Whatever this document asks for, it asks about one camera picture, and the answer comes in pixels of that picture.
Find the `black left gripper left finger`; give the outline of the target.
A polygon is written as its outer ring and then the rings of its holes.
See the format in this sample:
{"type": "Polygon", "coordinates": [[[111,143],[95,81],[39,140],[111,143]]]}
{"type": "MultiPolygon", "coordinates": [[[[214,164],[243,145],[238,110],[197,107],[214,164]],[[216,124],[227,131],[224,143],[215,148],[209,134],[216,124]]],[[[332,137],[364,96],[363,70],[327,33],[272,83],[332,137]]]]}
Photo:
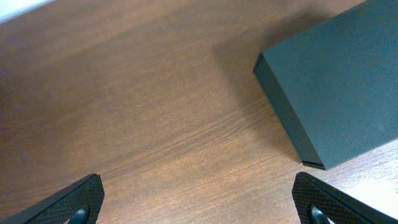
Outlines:
{"type": "Polygon", "coordinates": [[[2,223],[95,224],[103,200],[101,177],[90,174],[2,223]]]}

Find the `black box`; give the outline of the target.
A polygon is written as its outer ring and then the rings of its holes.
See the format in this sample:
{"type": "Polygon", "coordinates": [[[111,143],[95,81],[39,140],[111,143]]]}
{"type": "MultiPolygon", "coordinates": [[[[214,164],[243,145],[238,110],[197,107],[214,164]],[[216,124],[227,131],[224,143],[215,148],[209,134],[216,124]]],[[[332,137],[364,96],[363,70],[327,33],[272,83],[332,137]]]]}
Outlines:
{"type": "Polygon", "coordinates": [[[397,139],[397,0],[365,1],[265,49],[254,66],[303,164],[397,139]]]}

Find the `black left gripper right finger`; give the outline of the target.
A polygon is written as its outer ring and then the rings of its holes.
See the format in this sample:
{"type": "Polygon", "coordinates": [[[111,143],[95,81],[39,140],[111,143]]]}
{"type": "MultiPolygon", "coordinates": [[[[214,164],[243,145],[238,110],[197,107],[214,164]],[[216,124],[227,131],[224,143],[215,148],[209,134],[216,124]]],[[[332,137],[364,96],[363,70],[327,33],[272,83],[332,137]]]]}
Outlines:
{"type": "Polygon", "coordinates": [[[397,223],[382,213],[320,179],[299,172],[292,197],[301,223],[397,223]]]}

